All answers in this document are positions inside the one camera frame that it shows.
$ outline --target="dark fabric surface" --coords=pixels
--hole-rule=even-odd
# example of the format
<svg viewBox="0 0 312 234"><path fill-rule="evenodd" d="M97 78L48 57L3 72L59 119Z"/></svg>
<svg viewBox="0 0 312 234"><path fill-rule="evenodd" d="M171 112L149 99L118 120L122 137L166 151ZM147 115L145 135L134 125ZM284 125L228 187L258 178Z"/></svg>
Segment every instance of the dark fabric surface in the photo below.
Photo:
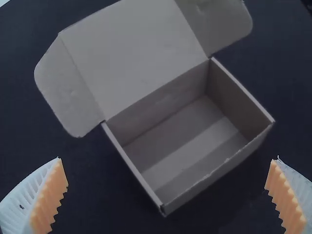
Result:
<svg viewBox="0 0 312 234"><path fill-rule="evenodd" d="M312 179L312 18L299 0L247 0L251 35L215 56L276 119L260 150L164 219L100 127L66 133L33 70L57 33L113 0L11 0L0 8L0 199L59 156L69 181L53 233L283 233L263 190L271 158Z"/></svg>

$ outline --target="box bottom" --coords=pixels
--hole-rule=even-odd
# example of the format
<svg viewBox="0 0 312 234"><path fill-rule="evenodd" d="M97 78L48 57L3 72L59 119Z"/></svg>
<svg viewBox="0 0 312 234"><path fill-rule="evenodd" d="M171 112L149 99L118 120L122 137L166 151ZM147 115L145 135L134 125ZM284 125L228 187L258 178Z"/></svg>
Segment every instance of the box bottom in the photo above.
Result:
<svg viewBox="0 0 312 234"><path fill-rule="evenodd" d="M123 149L166 204L208 177L247 143L203 95Z"/></svg>

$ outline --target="open cardboard box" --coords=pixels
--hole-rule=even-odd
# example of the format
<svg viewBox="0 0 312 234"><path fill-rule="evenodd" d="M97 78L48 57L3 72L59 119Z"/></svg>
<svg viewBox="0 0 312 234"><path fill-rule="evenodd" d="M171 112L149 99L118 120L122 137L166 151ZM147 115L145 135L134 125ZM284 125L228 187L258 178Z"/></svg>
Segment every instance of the open cardboard box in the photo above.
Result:
<svg viewBox="0 0 312 234"><path fill-rule="evenodd" d="M102 125L167 215L256 150L274 123L211 58L251 28L241 0L122 0L60 32L35 81L71 135Z"/></svg>

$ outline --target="box side flap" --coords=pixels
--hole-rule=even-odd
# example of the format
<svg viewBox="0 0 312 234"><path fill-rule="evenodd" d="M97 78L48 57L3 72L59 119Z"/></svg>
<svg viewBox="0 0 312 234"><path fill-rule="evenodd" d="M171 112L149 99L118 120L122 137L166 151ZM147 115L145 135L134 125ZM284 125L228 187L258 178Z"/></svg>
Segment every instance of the box side flap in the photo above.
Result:
<svg viewBox="0 0 312 234"><path fill-rule="evenodd" d="M106 122L102 123L102 128L106 132L107 136L113 143L113 145L116 147L118 152L120 153L121 157L123 160L126 162L126 164L129 166L130 170L132 173L135 175L135 177L138 179L142 187L145 189L147 194L151 197L151 199L154 201L154 203L157 205L157 207L160 209L160 207L163 205L163 203L159 200L158 196L155 194L155 192L152 190L152 188L148 185L148 183L145 181L141 173L138 171L136 166L133 164L133 162L129 159L127 156L126 152L123 150L121 145L118 143L117 139L115 138L114 134L112 131L109 129L107 126Z"/></svg>
<svg viewBox="0 0 312 234"><path fill-rule="evenodd" d="M251 32L252 18L242 0L175 0L206 55Z"/></svg>
<svg viewBox="0 0 312 234"><path fill-rule="evenodd" d="M224 161L224 163L215 168L213 172L205 176L202 180L198 181L192 187L187 189L184 193L177 196L174 200L169 203L163 205L163 212L168 215L187 201L191 200L197 194L202 192L208 186L212 185L230 170L239 165L242 161L244 161L249 155L251 155L264 141L267 134L272 129L274 123L270 124L263 132L261 132L257 137L255 137L251 142L249 142L246 146L244 146L241 150L239 150L234 156L228 158Z"/></svg>
<svg viewBox="0 0 312 234"><path fill-rule="evenodd" d="M44 98L72 136L82 137L104 120L59 37L37 64L34 76Z"/></svg>

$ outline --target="box flap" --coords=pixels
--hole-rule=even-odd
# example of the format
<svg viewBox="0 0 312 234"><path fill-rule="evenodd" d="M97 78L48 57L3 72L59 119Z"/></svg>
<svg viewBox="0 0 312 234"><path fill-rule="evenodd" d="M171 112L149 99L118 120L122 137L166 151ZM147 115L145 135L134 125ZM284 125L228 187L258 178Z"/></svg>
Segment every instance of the box flap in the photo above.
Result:
<svg viewBox="0 0 312 234"><path fill-rule="evenodd" d="M241 0L122 0L60 32L35 80L64 128L81 137L251 27Z"/></svg>
<svg viewBox="0 0 312 234"><path fill-rule="evenodd" d="M72 136L83 137L104 120L59 37L36 66L34 76L44 98Z"/></svg>
<svg viewBox="0 0 312 234"><path fill-rule="evenodd" d="M242 0L175 1L208 57L252 30L252 18Z"/></svg>

